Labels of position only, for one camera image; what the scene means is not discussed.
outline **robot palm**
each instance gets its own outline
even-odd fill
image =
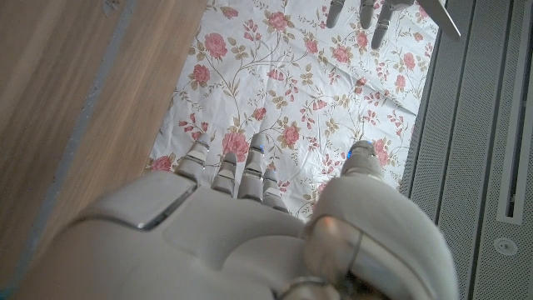
[[[151,173],[84,211],[18,297],[457,299],[444,239],[381,180],[369,142],[352,146],[305,224],[263,173],[261,136],[237,199],[231,154],[212,188],[200,187],[207,141],[198,138],[177,175]]]

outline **gray metal panel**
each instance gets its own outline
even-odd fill
[[[474,0],[450,0],[447,3],[447,10],[463,37],[460,42],[453,42],[446,35],[441,36],[426,121],[416,125],[424,127],[418,158],[415,158],[417,163],[411,199],[433,220],[436,220],[446,170],[446,155],[443,153],[447,153],[449,148],[473,2]]]
[[[533,287],[531,286],[533,284],[531,283],[533,276],[531,271],[533,268],[533,152],[529,153],[530,163],[527,173],[522,225],[517,226],[496,221],[501,180],[502,176],[506,176],[502,172],[507,147],[507,129],[509,122],[513,121],[510,115],[516,71],[518,67],[522,67],[521,63],[518,62],[518,57],[525,2],[525,0],[515,0],[513,4],[513,15],[507,43],[506,70],[501,89],[501,103],[496,125],[491,176],[487,190],[485,218],[483,220],[480,254],[476,270],[474,299],[533,298]],[[511,239],[518,246],[518,252],[515,256],[504,256],[495,250],[494,241],[503,237]]]
[[[438,225],[456,261],[463,299],[473,288],[509,5],[509,1],[476,1],[442,193]]]

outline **white fabric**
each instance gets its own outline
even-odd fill
[[[415,4],[394,14],[372,51],[380,6],[362,30],[359,1],[346,0],[328,29],[329,0],[210,0],[147,168],[172,171],[205,132],[207,183],[227,151],[241,172],[252,135],[262,132],[265,166],[277,170],[289,211],[307,219],[349,147],[368,139],[397,187],[437,27]]]

